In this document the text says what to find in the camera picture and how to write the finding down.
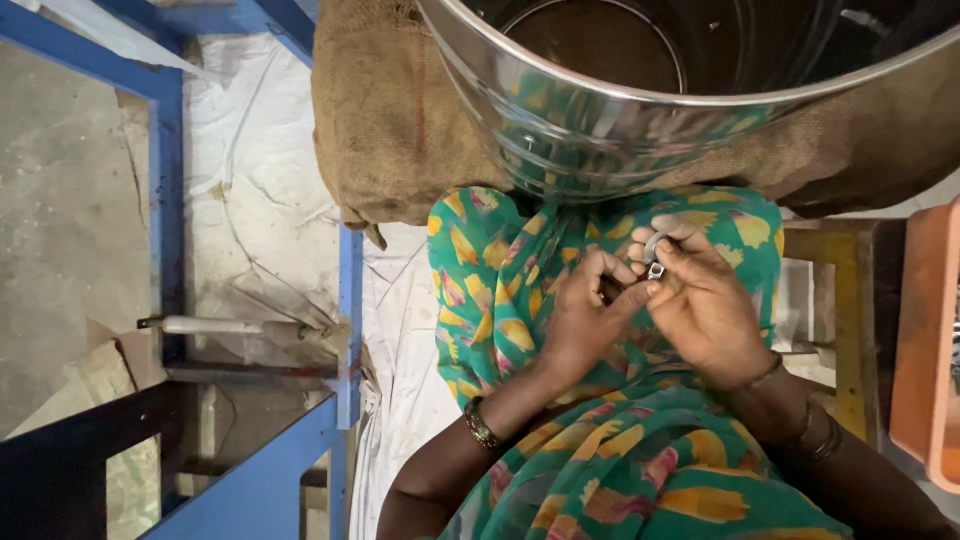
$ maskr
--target steel container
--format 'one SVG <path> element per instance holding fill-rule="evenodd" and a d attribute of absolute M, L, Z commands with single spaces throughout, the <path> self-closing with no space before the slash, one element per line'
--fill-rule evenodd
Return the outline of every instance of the steel container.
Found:
<path fill-rule="evenodd" d="M 590 18 L 615 9 L 647 25 L 652 40 L 633 43 L 642 32 L 612 24 L 610 32 L 620 33 L 623 46 L 594 58 L 574 50 L 568 59 L 583 69 L 573 70 L 508 37 L 530 17 L 544 17 L 569 1 L 589 2 L 589 11 L 568 6 L 574 11 L 565 21 L 544 19 L 541 28 L 569 30 L 582 16 L 583 26 L 595 32 L 598 23 Z M 869 12 L 847 9 L 842 0 L 419 0 L 419 5 L 491 158 L 518 187 L 569 204 L 637 193 L 657 176 L 740 136 L 960 39 L 956 21 L 945 27 L 941 12 L 934 17 L 940 27 L 916 24 L 914 12 L 888 14 L 894 22 L 885 24 Z M 614 14 L 609 21 L 619 19 Z M 900 27 L 911 21 L 911 28 L 925 33 L 913 28 L 891 46 L 890 35 L 902 36 Z M 536 27 L 525 31 L 538 39 Z M 554 41 L 564 39 L 546 37 L 541 41 L 547 45 L 534 48 L 550 56 Z M 898 44 L 903 48 L 905 42 L 911 48 L 901 52 Z M 830 52 L 830 46 L 840 52 Z M 651 49 L 658 54 L 648 61 Z M 649 79 L 646 89 L 630 86 L 631 73 L 657 62 L 669 63 L 668 77 Z M 594 69 L 599 64 L 607 71 Z"/>

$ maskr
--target hand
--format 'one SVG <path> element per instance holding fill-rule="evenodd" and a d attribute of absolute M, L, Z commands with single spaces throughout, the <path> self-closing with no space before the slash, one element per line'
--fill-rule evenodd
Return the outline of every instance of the hand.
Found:
<path fill-rule="evenodd" d="M 609 307 L 599 296 L 604 275 L 625 287 Z M 551 392 L 560 396 L 589 373 L 646 305 L 649 285 L 613 255 L 600 249 L 588 252 L 557 294 L 546 343 L 533 366 Z"/>
<path fill-rule="evenodd" d="M 646 242 L 655 231 L 673 241 L 657 244 L 657 257 L 666 268 L 660 287 L 647 304 L 657 328 L 688 364 L 722 389 L 756 380 L 772 366 L 763 345 L 756 310 L 733 269 L 698 228 L 675 215 L 654 218 L 653 229 L 634 231 L 627 254 L 642 260 Z M 643 264 L 632 265 L 642 274 Z"/>

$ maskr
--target woman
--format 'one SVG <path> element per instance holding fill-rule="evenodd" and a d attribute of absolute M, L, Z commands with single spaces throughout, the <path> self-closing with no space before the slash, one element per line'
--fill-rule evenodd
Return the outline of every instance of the woman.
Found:
<path fill-rule="evenodd" d="M 524 220 L 461 189 L 428 228 L 440 373 L 465 415 L 400 471 L 379 537 L 952 537 L 769 350 L 783 234 L 757 193 Z M 655 232 L 666 272 L 648 281 Z"/>

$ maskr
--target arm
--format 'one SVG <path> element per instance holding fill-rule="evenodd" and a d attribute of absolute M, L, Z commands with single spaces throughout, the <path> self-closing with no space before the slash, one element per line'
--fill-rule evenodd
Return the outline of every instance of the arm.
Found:
<path fill-rule="evenodd" d="M 611 276 L 626 290 L 604 307 L 597 292 Z M 530 367 L 503 384 L 479 407 L 480 417 L 501 441 L 522 434 L 544 408 L 582 379 L 646 303 L 647 283 L 623 261 L 592 251 L 560 291 L 547 341 Z M 461 417 L 419 449 L 400 470 L 387 494 L 378 538 L 437 536 L 470 490 L 510 448 L 485 449 Z"/>
<path fill-rule="evenodd" d="M 953 538 L 947 519 L 914 482 L 842 428 L 837 453 L 818 463 L 803 459 L 828 440 L 827 413 L 815 405 L 807 429 L 803 385 L 782 368 L 764 378 L 774 360 L 759 337 L 753 304 L 707 237 L 675 216 L 658 216 L 653 226 L 674 240 L 658 244 L 667 273 L 647 306 L 654 322 L 767 447 L 784 478 L 857 536 Z M 634 231 L 632 258 L 639 259 L 653 233 Z M 798 451 L 784 450 L 796 440 Z"/>

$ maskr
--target stainless steel drum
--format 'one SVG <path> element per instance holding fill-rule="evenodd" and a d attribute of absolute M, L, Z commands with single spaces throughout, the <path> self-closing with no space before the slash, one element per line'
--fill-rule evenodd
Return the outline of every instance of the stainless steel drum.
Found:
<path fill-rule="evenodd" d="M 664 172 L 960 39 L 939 0 L 419 0 L 492 159 L 564 203 Z"/>

